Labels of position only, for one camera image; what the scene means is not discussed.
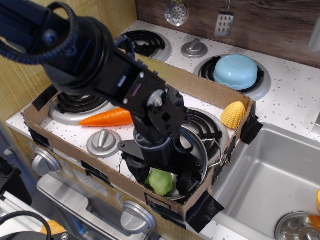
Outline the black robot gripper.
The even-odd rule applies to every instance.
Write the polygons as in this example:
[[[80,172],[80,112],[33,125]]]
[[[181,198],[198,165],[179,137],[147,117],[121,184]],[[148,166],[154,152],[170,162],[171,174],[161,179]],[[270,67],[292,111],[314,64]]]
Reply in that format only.
[[[190,195],[205,177],[205,146],[191,130],[184,129],[176,138],[167,138],[159,146],[144,145],[134,131],[134,139],[121,141],[118,149],[135,180],[144,185],[151,168],[177,176],[176,189],[181,196]]]

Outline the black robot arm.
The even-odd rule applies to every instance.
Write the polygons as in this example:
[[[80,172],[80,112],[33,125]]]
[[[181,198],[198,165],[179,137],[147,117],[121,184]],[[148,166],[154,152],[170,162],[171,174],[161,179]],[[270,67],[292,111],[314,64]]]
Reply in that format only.
[[[150,169],[163,170],[177,176],[176,189],[186,196],[203,180],[207,168],[192,155],[183,96],[136,61],[128,37],[113,39],[106,26],[77,16],[66,3],[42,7],[28,0],[1,1],[0,35],[3,57],[42,65],[58,90],[101,97],[130,112],[134,139],[118,148],[139,183]]]

